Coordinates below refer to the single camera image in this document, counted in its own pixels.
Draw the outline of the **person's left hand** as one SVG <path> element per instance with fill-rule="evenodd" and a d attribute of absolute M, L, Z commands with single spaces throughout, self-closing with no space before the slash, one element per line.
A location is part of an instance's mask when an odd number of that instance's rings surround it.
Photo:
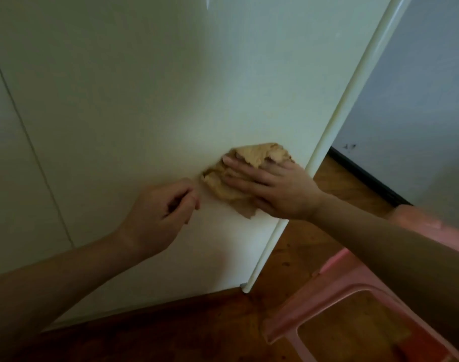
<path fill-rule="evenodd" d="M 184 226 L 172 225 L 165 221 L 162 191 L 168 184 L 144 188 L 115 231 L 117 239 L 138 261 L 166 250 Z"/>

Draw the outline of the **person's right hand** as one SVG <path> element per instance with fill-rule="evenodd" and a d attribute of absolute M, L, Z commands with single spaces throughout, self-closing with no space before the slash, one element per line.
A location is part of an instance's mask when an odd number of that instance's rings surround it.
<path fill-rule="evenodd" d="M 298 164 L 285 161 L 277 165 L 281 167 L 281 178 L 274 188 L 273 206 L 280 219 L 310 221 L 327 195 Z"/>

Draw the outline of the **beige cleaning cloth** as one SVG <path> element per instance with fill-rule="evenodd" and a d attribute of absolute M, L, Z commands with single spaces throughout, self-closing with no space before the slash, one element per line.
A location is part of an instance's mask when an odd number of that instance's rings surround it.
<path fill-rule="evenodd" d="M 285 161 L 292 161 L 289 152 L 277 143 L 236 147 L 232 148 L 226 155 L 243 160 L 255 168 L 260 167 L 264 162 L 281 164 Z M 249 195 L 227 186 L 222 181 L 223 176 L 235 174 L 220 159 L 202 172 L 201 180 L 219 200 L 228 203 L 246 219 L 251 219 L 255 216 L 257 208 L 252 207 Z"/>

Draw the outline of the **person's right forearm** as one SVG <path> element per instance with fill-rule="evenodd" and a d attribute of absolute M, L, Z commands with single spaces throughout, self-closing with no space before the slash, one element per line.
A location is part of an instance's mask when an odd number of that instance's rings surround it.
<path fill-rule="evenodd" d="M 309 221 L 350 250 L 459 350 L 459 252 L 319 193 Z"/>

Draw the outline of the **person's left forearm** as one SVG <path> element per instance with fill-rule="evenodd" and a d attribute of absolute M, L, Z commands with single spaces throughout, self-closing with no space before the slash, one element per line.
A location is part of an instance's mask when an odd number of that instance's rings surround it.
<path fill-rule="evenodd" d="M 139 261 L 119 233 L 0 275 L 0 360 L 29 343 L 85 296 Z"/>

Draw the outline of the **white cabinet door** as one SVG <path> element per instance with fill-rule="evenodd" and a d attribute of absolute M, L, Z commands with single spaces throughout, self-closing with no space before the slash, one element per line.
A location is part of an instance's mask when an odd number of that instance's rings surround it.
<path fill-rule="evenodd" d="M 0 0 L 0 71 L 76 247 L 146 184 L 196 181 L 177 240 L 50 328 L 241 287 L 287 220 L 246 219 L 200 178 L 278 143 L 314 175 L 410 0 Z"/>

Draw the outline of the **black baseboard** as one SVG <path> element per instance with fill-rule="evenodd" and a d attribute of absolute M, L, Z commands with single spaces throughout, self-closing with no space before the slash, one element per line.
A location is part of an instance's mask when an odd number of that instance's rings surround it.
<path fill-rule="evenodd" d="M 336 163 L 341 165 L 353 176 L 355 176 L 360 182 L 370 188 L 384 201 L 388 202 L 391 206 L 397 207 L 401 205 L 413 206 L 412 203 L 404 199 L 402 196 L 397 194 L 395 191 L 384 185 L 381 181 L 376 179 L 374 176 L 369 174 L 367 171 L 362 169 L 359 165 L 348 159 L 343 154 L 339 153 L 335 148 L 330 147 L 328 156 L 332 158 Z"/>

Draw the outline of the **pink plastic stool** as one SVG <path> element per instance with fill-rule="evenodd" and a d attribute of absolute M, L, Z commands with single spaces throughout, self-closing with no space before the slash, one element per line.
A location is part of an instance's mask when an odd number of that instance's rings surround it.
<path fill-rule="evenodd" d="M 388 219 L 459 252 L 459 230 L 415 206 L 400 205 L 388 214 Z M 317 362 L 300 339 L 298 328 L 341 300 L 364 291 L 397 313 L 410 329 L 411 336 L 398 346 L 406 362 L 459 362 L 459 350 L 415 314 L 348 249 L 332 256 L 274 316 L 263 321 L 263 338 L 268 344 L 284 338 L 303 362 Z"/>

